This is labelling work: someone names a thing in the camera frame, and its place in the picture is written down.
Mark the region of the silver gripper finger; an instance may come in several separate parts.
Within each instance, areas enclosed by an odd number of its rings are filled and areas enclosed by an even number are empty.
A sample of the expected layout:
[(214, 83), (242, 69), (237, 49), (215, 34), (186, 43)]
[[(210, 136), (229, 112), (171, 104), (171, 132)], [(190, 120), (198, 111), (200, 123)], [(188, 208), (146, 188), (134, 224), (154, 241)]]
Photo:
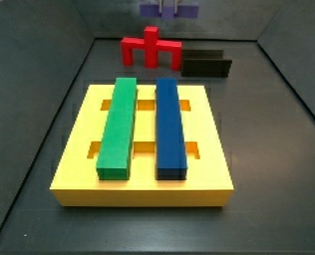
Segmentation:
[(162, 0), (158, 0), (158, 12), (162, 13)]
[(176, 13), (176, 8), (178, 8), (178, 0), (172, 0), (172, 13)]

